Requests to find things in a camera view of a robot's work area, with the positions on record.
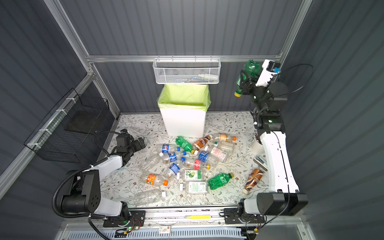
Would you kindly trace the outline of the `clear crushed bottle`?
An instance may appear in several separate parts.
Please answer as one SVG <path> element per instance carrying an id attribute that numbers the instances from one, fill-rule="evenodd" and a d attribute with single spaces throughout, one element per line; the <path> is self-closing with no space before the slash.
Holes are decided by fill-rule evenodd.
<path id="1" fill-rule="evenodd" d="M 158 189 L 136 193 L 134 204 L 136 206 L 146 206 L 165 200 L 167 193 Z"/>
<path id="2" fill-rule="evenodd" d="M 147 159 L 145 159 L 141 164 L 140 164 L 140 170 L 142 173 L 147 173 L 149 172 L 153 167 L 158 165 L 163 161 L 163 153 L 156 153 L 150 155 Z"/>

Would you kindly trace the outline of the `green bottle yellow cap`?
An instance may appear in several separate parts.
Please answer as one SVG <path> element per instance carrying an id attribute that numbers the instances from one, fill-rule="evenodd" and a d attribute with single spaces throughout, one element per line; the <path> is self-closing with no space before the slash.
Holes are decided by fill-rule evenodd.
<path id="1" fill-rule="evenodd" d="M 235 96 L 241 97 L 242 95 L 249 95 L 251 90 L 256 86 L 260 77 L 262 65 L 254 60 L 248 60 L 236 82 Z"/>

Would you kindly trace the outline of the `orange label bottle bottom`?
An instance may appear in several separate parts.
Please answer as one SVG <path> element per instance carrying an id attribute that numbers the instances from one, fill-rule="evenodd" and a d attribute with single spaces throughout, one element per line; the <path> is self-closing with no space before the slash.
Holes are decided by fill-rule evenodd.
<path id="1" fill-rule="evenodd" d="M 155 187 L 167 187 L 168 186 L 168 179 L 166 179 L 164 176 L 156 175 L 156 174 L 142 174 L 141 175 L 141 181 L 144 184 L 155 186 Z"/>

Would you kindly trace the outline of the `clear crushed bottle bottom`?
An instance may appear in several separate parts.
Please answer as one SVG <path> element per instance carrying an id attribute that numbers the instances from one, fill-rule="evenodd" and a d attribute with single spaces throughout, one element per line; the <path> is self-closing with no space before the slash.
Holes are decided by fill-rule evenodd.
<path id="1" fill-rule="evenodd" d="M 136 193 L 134 204 L 136 206 L 146 206 L 165 200 L 167 193 L 158 189 Z"/>

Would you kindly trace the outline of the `lime label bottle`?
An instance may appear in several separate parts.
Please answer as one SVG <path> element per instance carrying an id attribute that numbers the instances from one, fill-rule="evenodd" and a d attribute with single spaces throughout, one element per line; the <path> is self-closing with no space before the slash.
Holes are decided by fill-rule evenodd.
<path id="1" fill-rule="evenodd" d="M 182 170 L 177 173 L 176 178 L 183 182 L 205 181 L 207 179 L 207 173 L 203 170 Z"/>

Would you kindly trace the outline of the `red white label bottle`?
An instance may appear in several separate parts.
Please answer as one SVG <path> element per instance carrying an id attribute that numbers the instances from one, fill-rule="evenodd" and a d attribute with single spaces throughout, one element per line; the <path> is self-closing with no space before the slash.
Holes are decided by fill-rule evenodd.
<path id="1" fill-rule="evenodd" d="M 210 156 L 212 156 L 218 162 L 221 162 L 221 163 L 224 163 L 229 158 L 229 154 L 227 152 L 221 150 L 219 147 L 206 146 L 206 147 L 204 147 L 204 151 L 208 152 L 210 154 Z"/>

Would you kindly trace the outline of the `pink label bottle yellow cap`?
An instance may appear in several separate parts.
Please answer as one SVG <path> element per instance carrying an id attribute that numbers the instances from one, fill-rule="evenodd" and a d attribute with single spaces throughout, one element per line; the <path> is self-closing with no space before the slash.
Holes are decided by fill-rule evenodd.
<path id="1" fill-rule="evenodd" d="M 201 160 L 194 160 L 189 158 L 184 158 L 184 167 L 189 170 L 210 170 L 211 165 L 206 164 Z"/>

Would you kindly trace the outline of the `green label bottle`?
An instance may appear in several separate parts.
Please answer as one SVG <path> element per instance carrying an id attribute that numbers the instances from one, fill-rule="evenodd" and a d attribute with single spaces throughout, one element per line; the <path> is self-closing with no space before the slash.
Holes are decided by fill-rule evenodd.
<path id="1" fill-rule="evenodd" d="M 189 194 L 202 195 L 208 193 L 208 187 L 206 182 L 187 182 L 180 184 L 180 191 L 187 192 Z"/>

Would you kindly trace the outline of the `brown tea bottle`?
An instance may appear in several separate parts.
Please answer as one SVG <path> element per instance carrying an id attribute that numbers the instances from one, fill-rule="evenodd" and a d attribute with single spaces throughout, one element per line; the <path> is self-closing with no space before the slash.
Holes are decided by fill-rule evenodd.
<path id="1" fill-rule="evenodd" d="M 242 189 L 242 193 L 244 195 L 247 195 L 252 190 L 252 188 L 255 187 L 260 182 L 260 180 L 264 176 L 264 173 L 265 172 L 263 170 L 254 169 L 251 172 L 251 174 L 249 175 L 249 177 L 245 183 L 245 186 Z"/>

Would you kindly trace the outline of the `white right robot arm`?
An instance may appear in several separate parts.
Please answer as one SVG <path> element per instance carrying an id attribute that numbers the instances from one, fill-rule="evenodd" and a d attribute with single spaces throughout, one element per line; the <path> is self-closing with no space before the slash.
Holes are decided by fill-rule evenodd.
<path id="1" fill-rule="evenodd" d="M 243 200 L 243 213 L 248 215 L 294 216 L 309 202 L 295 181 L 286 146 L 286 128 L 282 109 L 289 96 L 288 87 L 281 82 L 260 86 L 260 80 L 245 71 L 240 73 L 240 89 L 253 98 L 252 111 L 257 139 L 264 149 L 269 189 L 255 198 Z"/>

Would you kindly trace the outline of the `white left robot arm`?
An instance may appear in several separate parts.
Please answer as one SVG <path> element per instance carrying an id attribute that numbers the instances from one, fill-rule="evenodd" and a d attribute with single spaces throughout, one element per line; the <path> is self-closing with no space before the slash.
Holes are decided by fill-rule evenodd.
<path id="1" fill-rule="evenodd" d="M 100 181 L 115 170 L 126 166 L 131 157 L 146 145 L 143 138 L 135 139 L 128 130 L 115 132 L 117 145 L 109 152 L 101 150 L 105 158 L 77 171 L 68 172 L 52 198 L 56 215 L 66 219 L 87 217 L 126 224 L 131 214 L 127 203 L 113 201 L 101 194 Z"/>

